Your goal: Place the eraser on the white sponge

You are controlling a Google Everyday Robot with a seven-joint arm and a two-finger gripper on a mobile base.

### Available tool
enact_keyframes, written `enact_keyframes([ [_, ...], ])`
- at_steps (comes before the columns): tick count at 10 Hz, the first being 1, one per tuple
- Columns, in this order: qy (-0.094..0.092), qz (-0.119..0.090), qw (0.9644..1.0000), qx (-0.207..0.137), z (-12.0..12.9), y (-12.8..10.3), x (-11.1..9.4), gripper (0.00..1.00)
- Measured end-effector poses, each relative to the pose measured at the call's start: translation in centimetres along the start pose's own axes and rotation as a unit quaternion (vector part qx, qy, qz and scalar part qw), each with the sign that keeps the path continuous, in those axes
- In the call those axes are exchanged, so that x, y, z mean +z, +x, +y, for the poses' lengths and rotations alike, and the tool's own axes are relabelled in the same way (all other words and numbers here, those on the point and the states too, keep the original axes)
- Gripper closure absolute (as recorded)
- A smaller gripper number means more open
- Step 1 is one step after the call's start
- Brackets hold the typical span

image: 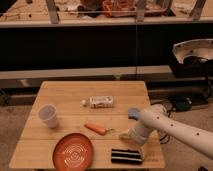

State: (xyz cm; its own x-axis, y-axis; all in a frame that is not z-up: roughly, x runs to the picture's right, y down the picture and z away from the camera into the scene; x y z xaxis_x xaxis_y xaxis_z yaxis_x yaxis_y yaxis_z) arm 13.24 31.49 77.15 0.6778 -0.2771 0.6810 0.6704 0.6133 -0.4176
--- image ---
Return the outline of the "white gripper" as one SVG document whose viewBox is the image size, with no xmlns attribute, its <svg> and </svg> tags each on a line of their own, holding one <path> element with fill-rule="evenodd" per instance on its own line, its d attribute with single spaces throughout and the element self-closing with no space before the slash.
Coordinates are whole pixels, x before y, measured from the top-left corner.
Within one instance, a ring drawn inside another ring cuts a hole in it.
<svg viewBox="0 0 213 171">
<path fill-rule="evenodd" d="M 147 127 L 143 124 L 135 124 L 127 131 L 121 133 L 119 138 L 121 140 L 131 140 L 138 146 L 143 146 L 154 131 L 153 128 Z"/>
</svg>

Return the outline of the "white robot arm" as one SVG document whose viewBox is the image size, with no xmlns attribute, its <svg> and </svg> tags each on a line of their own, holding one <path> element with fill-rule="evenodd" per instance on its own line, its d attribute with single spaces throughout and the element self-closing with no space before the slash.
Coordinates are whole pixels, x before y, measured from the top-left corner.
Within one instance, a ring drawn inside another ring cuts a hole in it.
<svg viewBox="0 0 213 171">
<path fill-rule="evenodd" d="M 154 130 L 160 130 L 213 160 L 213 133 L 174 121 L 166 116 L 166 112 L 160 104 L 142 109 L 138 121 L 119 138 L 142 147 Z"/>
</svg>

